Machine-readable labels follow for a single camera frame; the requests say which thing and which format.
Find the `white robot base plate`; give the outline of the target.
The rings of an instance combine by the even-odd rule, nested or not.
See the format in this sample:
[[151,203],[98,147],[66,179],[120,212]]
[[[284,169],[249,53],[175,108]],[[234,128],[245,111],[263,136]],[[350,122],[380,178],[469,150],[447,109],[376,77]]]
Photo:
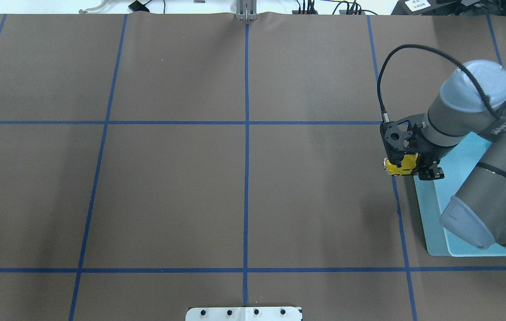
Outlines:
[[303,321],[301,307],[194,307],[186,321]]

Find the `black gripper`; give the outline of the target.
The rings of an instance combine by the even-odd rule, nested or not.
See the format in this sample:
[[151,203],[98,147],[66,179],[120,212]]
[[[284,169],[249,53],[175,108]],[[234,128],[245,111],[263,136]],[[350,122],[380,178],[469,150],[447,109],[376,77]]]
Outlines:
[[416,149],[415,172],[422,181],[444,179],[444,170],[438,166],[440,160],[447,155],[464,136],[449,136],[433,127],[415,127],[410,146]]

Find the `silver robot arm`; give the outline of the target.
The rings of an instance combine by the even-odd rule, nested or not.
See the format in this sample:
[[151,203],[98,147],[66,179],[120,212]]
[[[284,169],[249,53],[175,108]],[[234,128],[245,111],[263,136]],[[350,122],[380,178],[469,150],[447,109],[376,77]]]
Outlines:
[[506,70],[487,60],[456,68],[422,122],[420,136],[436,148],[456,148],[471,133],[489,142],[440,222],[475,248],[506,249]]

